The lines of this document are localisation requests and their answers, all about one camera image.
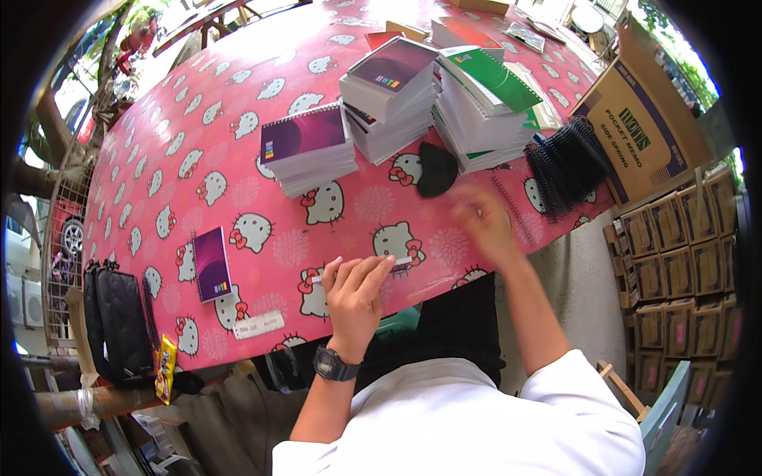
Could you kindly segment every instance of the purple notebook cover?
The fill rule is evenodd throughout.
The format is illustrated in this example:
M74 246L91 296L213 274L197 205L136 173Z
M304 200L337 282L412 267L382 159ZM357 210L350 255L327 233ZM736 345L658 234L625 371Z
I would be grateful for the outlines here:
M223 227L193 239L196 279L201 302L228 295L232 292L230 272L225 256Z
M262 163L346 143L338 105L267 124L262 128Z
M439 53L396 37L372 52L349 75L391 91L401 91Z

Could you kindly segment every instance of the metal grid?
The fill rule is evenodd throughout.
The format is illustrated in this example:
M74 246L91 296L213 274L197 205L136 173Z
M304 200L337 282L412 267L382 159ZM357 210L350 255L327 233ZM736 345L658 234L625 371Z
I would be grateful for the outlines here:
M113 97L111 81L106 81L91 96L88 113L92 113L95 121L91 137L87 144L78 140L80 129L87 122L83 120L72 134L53 188L42 256L43 320L49 348L76 347L64 296L70 287L82 288L83 263L86 263L82 245L88 213L87 199L92 171L106 129L106 124L94 111L108 107Z

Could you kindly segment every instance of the yellow snack bag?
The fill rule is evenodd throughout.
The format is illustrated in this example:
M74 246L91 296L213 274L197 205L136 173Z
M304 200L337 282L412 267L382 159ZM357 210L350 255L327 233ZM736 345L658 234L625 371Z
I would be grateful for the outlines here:
M166 334L162 335L162 348L158 352L158 371L156 372L156 396L169 405L169 395L174 379L174 362L178 357L178 347Z

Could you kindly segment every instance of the red notebook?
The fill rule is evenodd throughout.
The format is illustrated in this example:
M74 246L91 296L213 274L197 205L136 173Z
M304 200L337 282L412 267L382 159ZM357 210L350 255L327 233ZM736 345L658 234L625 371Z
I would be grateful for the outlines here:
M381 31L379 33L365 34L365 40L368 42L368 46L370 46L370 51L375 50L394 37L407 38L404 31Z

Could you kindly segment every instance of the pink tablecloth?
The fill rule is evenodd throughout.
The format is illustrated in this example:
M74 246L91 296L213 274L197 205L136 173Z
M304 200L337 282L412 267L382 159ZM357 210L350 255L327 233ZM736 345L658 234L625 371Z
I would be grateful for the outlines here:
M116 258L123 271L149 277L158 332L178 342L181 368L330 334L325 294L306 278L338 255L413 256L412 269L381 289L387 314L491 269L450 218L451 196L423 200L416 192L420 141L379 167L358 153L359 172L302 200L288 200L258 167L261 124L336 101L339 77L369 50L363 34L383 30L387 18L427 30L430 18L471 18L503 44L507 61L532 69L564 117L594 81L564 46L549 40L541 56L505 36L517 19L512 12L501 18L444 2L418 4L323 2L259 21L178 66L107 134L88 198L86 257ZM433 130L423 139L441 144ZM411 179L391 174L396 167ZM612 205L601 187L573 216L551 223L533 205L530 175L519 158L457 180L503 196L525 253ZM202 305L189 240L220 225L235 292ZM285 328L234 338L237 318L273 310Z

